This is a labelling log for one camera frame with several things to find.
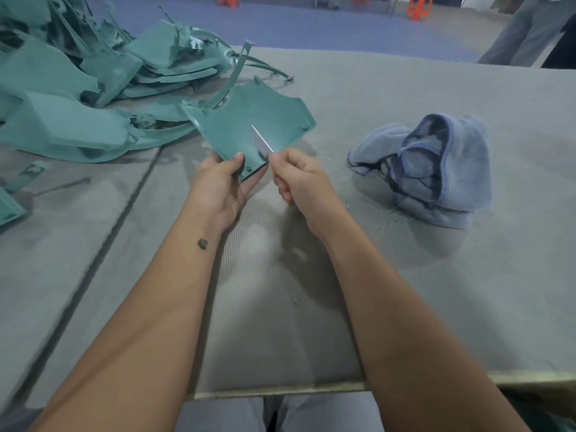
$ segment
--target right forearm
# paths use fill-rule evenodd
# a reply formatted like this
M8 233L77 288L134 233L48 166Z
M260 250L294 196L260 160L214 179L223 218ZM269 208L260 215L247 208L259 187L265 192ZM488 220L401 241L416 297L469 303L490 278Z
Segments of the right forearm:
M322 235L385 429L527 430L486 373L351 217Z

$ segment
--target gray pants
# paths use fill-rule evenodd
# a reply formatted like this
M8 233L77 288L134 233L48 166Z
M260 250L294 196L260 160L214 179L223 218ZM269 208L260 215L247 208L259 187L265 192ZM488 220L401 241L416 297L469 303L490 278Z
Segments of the gray pants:
M176 432L384 432L371 392L246 397L185 403Z
M576 0L524 0L478 63L531 67L576 13Z

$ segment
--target blue cloth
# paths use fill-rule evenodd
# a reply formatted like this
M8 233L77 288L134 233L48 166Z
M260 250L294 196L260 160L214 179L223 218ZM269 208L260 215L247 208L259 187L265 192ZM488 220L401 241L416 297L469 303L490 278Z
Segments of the blue cloth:
M487 130L476 117L432 113L412 131L388 124L348 153L356 173L377 169L394 203L428 223L467 229L492 201Z

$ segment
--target microfiber cloth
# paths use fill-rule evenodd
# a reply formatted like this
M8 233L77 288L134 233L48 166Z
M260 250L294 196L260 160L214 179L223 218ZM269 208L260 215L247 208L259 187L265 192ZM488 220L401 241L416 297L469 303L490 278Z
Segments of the microfiber cloth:
M432 113L410 131L388 124L348 153L356 173L377 169L394 203L428 223L467 229L471 214L492 201L487 130L474 116Z

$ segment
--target person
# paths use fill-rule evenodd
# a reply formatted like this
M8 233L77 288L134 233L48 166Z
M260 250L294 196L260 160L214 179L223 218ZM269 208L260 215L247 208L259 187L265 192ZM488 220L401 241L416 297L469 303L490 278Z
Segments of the person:
M576 0L524 0L478 63L531 67L574 13Z
M380 256L319 163L294 148L270 154L269 160L280 196L302 212L334 264L371 390L285 397L277 430L529 432L485 371ZM220 239L266 172L264 166L238 183L234 174L242 163L242 154L225 161L211 154L199 165L181 213L150 265L32 431L174 430ZM260 417L250 430L266 431L263 413L257 412L261 399L235 400L240 404L190 403L202 407L197 410L202 418L198 428L192 423L186 430L248 432L242 425ZM314 410L327 404L331 410L314 417ZM376 418L377 426L366 426L367 418Z
M576 70L576 14L561 29L564 35L550 52L542 68Z

